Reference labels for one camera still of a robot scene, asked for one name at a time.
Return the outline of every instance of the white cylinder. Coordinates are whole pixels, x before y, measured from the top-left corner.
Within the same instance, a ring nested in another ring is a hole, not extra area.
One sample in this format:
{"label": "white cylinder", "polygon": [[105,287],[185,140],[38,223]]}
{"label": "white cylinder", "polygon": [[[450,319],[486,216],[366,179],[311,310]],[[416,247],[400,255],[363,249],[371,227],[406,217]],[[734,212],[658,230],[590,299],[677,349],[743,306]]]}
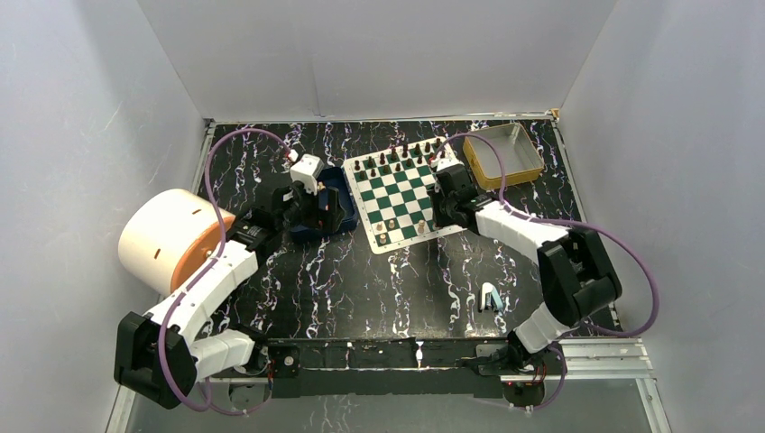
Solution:
{"label": "white cylinder", "polygon": [[[226,229],[234,215],[220,209]],[[169,296],[220,242],[212,204],[185,189],[164,191],[130,218],[119,240],[119,259],[133,275]]]}

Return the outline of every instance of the chess board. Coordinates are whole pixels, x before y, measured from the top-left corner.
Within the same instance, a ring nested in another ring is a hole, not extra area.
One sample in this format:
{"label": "chess board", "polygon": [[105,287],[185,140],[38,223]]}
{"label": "chess board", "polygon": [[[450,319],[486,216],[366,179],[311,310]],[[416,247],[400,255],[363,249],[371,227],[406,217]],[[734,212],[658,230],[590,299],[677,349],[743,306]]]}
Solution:
{"label": "chess board", "polygon": [[[428,166],[435,143],[436,138],[409,143],[406,157],[403,146],[398,146],[343,162],[373,253],[387,253],[464,230],[460,226],[436,227],[433,223],[426,187],[435,182]],[[444,152],[454,156],[448,145]]]}

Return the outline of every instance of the blue container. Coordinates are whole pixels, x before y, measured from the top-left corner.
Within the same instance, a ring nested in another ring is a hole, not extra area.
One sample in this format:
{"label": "blue container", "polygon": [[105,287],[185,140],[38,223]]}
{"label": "blue container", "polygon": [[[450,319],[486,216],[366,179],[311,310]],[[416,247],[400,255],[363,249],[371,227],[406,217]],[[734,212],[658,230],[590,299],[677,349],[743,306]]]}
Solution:
{"label": "blue container", "polygon": [[[351,191],[346,183],[343,169],[340,167],[327,167],[318,174],[318,180],[324,182],[326,187],[337,188],[340,192],[340,206],[346,211],[346,217],[340,223],[340,228],[332,235],[354,230],[358,224],[358,212],[356,212],[354,200],[351,198]],[[320,207],[327,205],[326,192],[319,194],[318,203]],[[306,242],[321,239],[322,234],[320,231],[306,226],[296,226],[290,230],[290,237],[295,244],[305,244]]]}

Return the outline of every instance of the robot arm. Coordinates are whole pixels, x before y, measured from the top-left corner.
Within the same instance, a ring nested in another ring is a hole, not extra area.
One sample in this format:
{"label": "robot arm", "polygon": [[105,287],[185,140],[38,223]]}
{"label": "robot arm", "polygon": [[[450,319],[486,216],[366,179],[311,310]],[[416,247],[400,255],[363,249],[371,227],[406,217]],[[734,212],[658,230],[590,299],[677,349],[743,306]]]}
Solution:
{"label": "robot arm", "polygon": [[[189,224],[173,221],[174,217],[196,221],[204,215],[205,205],[212,208],[209,203],[200,204],[199,201],[203,200],[190,193],[175,193],[193,202],[194,206],[189,209],[184,209],[177,200],[166,206],[158,203],[156,200],[167,201],[175,197],[162,193],[135,214],[120,239],[120,259],[128,269],[139,277],[143,276],[142,279],[160,293],[171,294],[145,314],[131,312],[120,322],[115,357],[115,380],[118,383],[167,409],[180,403],[160,368],[157,341],[160,326],[169,314],[171,304],[182,292],[185,297],[169,319],[165,347],[173,378],[184,394],[188,395],[196,382],[225,369],[258,363],[258,367],[263,366],[264,359],[258,354],[265,338],[248,328],[230,328],[216,336],[196,338],[220,304],[257,272],[259,263],[264,263],[281,246],[285,230],[304,225],[333,233],[339,228],[345,211],[340,207],[337,189],[325,188],[317,180],[323,166],[319,158],[303,155],[290,168],[292,183],[289,186],[277,188],[270,200],[253,203],[239,216],[228,214],[230,228],[226,231],[226,247],[220,258],[212,255],[217,245],[214,237],[219,229],[217,222],[205,232],[212,234],[212,243],[206,241],[204,235],[187,242],[188,245],[175,242],[178,238],[169,237],[171,241],[157,248],[156,253],[141,250],[149,243],[155,248],[155,239],[161,237],[161,233],[172,234],[173,230],[181,232],[188,228]],[[213,247],[205,249],[205,244]],[[182,251],[184,255],[172,256],[173,249]],[[194,254],[204,254],[207,258],[194,262]],[[177,288],[166,287],[163,281],[170,278],[163,280],[156,277],[168,267],[163,266],[162,261],[168,256],[174,268],[165,273],[172,273],[173,277],[182,274],[183,263],[192,262],[191,266],[195,267]],[[198,277],[206,268],[209,269],[196,282],[193,290],[185,291],[188,281]]]}
{"label": "robot arm", "polygon": [[516,217],[502,204],[479,194],[463,163],[431,163],[437,182],[430,187],[437,226],[459,224],[496,239],[539,266],[544,301],[531,317],[508,335],[508,346],[496,358],[519,371],[579,322],[622,295],[622,285],[598,234]]}

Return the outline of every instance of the white panel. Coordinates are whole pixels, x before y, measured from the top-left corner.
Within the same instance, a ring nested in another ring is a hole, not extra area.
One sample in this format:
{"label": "white panel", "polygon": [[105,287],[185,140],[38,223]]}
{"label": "white panel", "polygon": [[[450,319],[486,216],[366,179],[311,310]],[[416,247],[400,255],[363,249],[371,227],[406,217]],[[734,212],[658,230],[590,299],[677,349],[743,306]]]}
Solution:
{"label": "white panel", "polygon": [[117,240],[190,185],[203,124],[136,2],[2,10],[0,425],[104,431],[117,323],[157,299]]}
{"label": "white panel", "polygon": [[[645,344],[674,431],[765,425],[763,77],[762,1],[622,1],[561,112],[587,216],[657,274]],[[636,327],[646,284],[614,260]]]}
{"label": "white panel", "polygon": [[301,48],[300,1],[138,3],[204,117],[289,120],[318,113]]}
{"label": "white panel", "polygon": [[560,106],[615,0],[139,0],[205,117]]}

